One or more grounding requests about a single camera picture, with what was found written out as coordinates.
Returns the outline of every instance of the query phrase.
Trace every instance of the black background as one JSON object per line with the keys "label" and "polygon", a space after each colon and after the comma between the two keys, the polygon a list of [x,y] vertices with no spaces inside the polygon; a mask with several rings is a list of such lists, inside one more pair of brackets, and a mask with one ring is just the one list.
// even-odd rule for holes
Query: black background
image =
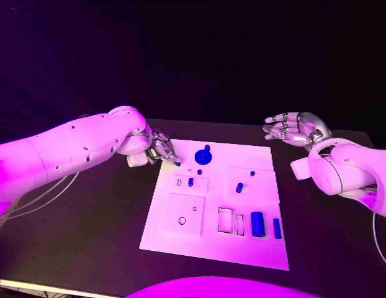
{"label": "black background", "polygon": [[386,1],[324,2],[0,1],[0,143],[133,105],[237,124],[310,111],[386,148]]}

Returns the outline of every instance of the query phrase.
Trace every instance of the blue object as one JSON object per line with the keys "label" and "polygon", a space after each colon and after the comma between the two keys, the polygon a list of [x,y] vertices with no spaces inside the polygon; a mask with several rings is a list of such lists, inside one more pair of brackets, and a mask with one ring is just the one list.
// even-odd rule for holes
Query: blue object
{"label": "blue object", "polygon": [[254,237],[265,236],[265,223],[262,221],[262,212],[251,213],[251,228],[254,232]]}
{"label": "blue object", "polygon": [[275,238],[281,239],[280,219],[274,219]]}
{"label": "blue object", "polygon": [[238,183],[238,186],[237,186],[237,192],[241,194],[242,192],[242,187],[244,187],[244,184],[239,182]]}
{"label": "blue object", "polygon": [[205,166],[211,163],[211,160],[213,159],[213,155],[211,154],[211,148],[209,145],[205,146],[205,149],[199,150],[195,154],[195,160],[196,162]]}

